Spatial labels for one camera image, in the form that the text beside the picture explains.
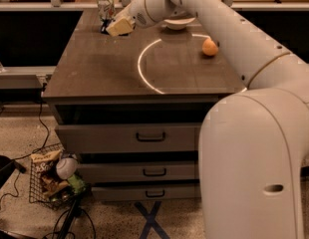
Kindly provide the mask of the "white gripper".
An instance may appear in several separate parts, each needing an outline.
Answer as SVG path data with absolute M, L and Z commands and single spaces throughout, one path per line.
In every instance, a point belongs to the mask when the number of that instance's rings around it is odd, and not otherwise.
M 129 34 L 135 23 L 142 28 L 153 26 L 161 20 L 159 5 L 160 0 L 133 0 L 130 7 L 116 14 L 115 21 L 106 28 L 107 33 L 112 37 Z

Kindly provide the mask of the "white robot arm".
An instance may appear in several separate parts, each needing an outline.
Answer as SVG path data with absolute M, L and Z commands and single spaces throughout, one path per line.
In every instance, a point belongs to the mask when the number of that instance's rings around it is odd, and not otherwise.
M 309 65 L 219 0 L 133 0 L 107 31 L 130 33 L 176 10 L 196 18 L 241 77 L 199 134 L 207 239 L 304 239 L 300 174 L 309 155 Z

